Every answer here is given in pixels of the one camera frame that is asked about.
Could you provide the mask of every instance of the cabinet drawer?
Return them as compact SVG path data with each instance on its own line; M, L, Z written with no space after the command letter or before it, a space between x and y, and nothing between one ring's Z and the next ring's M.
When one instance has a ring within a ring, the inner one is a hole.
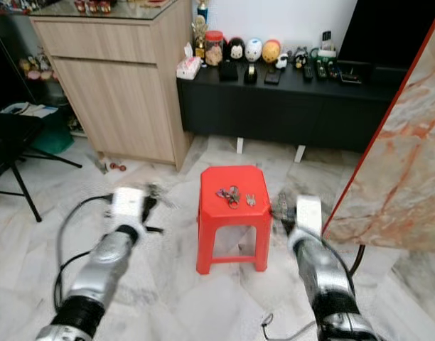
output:
M61 85L98 151L175 161L156 67L53 60Z
M34 21L51 55L155 63L149 26Z

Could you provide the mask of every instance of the chair leg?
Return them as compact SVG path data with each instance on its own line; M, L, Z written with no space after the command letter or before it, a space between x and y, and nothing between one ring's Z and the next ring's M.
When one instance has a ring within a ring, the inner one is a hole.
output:
M208 275L210 273L215 235L216 231L214 228L208 226L199 227L196 270L200 275Z
M18 172L18 169L15 165L15 163L11 164L12 172L14 173L18 184L20 185L21 191L23 192L23 196L26 198L26 201L28 201L28 205L30 205L31 210L33 211L34 217L36 218L37 222L42 222L42 218L39 215L36 206L34 205L33 200L31 199L30 193L28 193L28 190L25 187L25 184L23 183L23 180L21 179L20 173Z
M66 160L65 158L60 158L59 156L56 156L56 155L53 155L53 154L47 153L47 152L42 151L42 150L40 150L40 149L37 149L37 148L34 148L34 147L28 147L28 149L31 149L31 150L35 151L36 153L39 153L39 154L45 155L45 156L47 156L50 160L61 161L61 162L67 163L68 165L75 166L75 167L77 167L77 168L81 168L81 167L82 167L82 165L79 165L78 163L75 163L75 162L72 162L72 161Z
M263 222L257 226L255 237L255 271L263 272L268 267L269 235L271 222Z

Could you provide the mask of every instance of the black cable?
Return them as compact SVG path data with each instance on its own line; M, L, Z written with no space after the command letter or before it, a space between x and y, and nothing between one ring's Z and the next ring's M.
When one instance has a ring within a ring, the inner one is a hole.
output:
M322 243L322 245L327 248L327 250L329 250L334 257L336 257L340 263L340 265L344 268L344 272L345 275L347 276L347 280L350 286L350 289L353 293L353 295L355 296L355 286L353 284L353 274L355 273L355 271L358 269L361 260L363 259L363 254L365 253L365 246L364 245L360 245L360 248L358 249L358 253L357 256L355 258L355 262L352 265L351 270L348 269L347 264L344 262L344 260L342 259L342 257L340 256L340 254L322 237L309 232L307 229L302 229L297 227L297 229L300 229L301 231L311 235L312 237L314 237L315 239L317 239L318 241L320 241ZM306 332L310 327L312 327L313 325L315 325L315 321L311 321L310 323L308 323L307 325L305 325L303 328L301 328L297 333L295 333L294 335L285 338L285 339L274 339L274 338L270 338L267 335L267 332L265 330L265 327L268 326L268 324L270 324L273 321L273 314L270 313L263 321L262 323L262 330L263 330L263 335L265 337L266 341L293 341L294 339L296 339L299 335L303 334L304 332Z
M63 298L61 296L59 296L59 289L60 289L60 285L61 285L61 275L62 275L64 269L66 269L66 266L71 264L73 261L76 261L77 259L86 256L90 252L91 252L91 250L86 251L86 252L82 252L81 254L77 254L74 257L72 257L71 259L69 259L68 261L66 261L60 267L58 275L56 276L55 285L53 286L53 304L55 306L55 311L56 312L58 312L58 310L60 309L60 306L63 304L63 302L62 302Z
M349 270L351 276L355 274L358 267L360 266L361 261L363 260L363 255L365 254L365 250L366 250L366 245L360 245L360 247L358 248L357 256L355 257L353 265Z
M300 336L301 334L303 334L304 332L306 332L310 327L312 327L313 325L316 324L315 321L311 321L310 323L308 323L307 325L305 325L304 327L302 327L298 332L296 332L295 334L293 334L292 336L289 336L288 338L285 339L272 339L270 337L268 337L267 335L267 331L265 330L265 327L268 326L271 322L273 321L273 313L270 313L264 320L262 323L262 330L263 330L263 336L265 336L265 340L266 341L293 341L295 340L298 336Z
M93 200L106 200L108 202L112 201L112 194L107 195L98 195L95 197L89 197L88 199L83 200L80 202L77 206L75 206L72 211L69 212L66 219L64 219L63 223L60 226L60 229L58 231L58 235L56 238L56 260L58 264L58 301L61 302L63 300L63 278L61 276L61 267L63 266L63 246L61 245L61 239L63 238L63 233L65 231L66 226L68 225L69 221L73 218L74 214L87 202L93 201Z

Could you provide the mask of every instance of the marble floor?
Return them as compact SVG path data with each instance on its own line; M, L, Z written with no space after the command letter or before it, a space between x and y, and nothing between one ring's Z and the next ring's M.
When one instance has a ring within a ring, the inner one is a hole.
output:
M56 275L55 237L61 222L81 200L111 192L121 185L156 181L172 205L159 205L150 225L166 229L139 245L127 273L95 336L96 340L262 341L260 323L274 314L271 337L287 337L313 320L295 259L286 236L274 226L269 265L264 273L251 264L218 264L210 275L195 271L200 173L209 166L253 164L264 171L270 197L288 189L319 195L327 218L353 173L359 154L306 148L294 163L295 148L245 141L242 155L236 139L197 136L180 172L173 166L124 161L126 172L103 174L86 139L61 156L83 164L76 169L55 161L30 159L20 172L43 217L36 223L26 201L0 195L0 341L34 340L53 317L52 284ZM18 190L10 172L0 177L0 190ZM85 206L72 219L64 237L64 257L91 248L109 229L103 203ZM220 229L217 254L252 249L247 227ZM356 246L336 245L351 263ZM435 321L409 294L393 271L402 252L368 247L355 275L362 313L387 340L435 340ZM70 284L83 261L70 266ZM311 328L298 340L316 340Z

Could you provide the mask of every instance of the jar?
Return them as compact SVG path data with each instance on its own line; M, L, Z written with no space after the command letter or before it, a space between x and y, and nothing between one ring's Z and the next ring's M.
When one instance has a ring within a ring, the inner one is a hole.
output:
M224 35L221 31L207 31L205 33L205 62L210 66L217 66L222 62L224 52Z

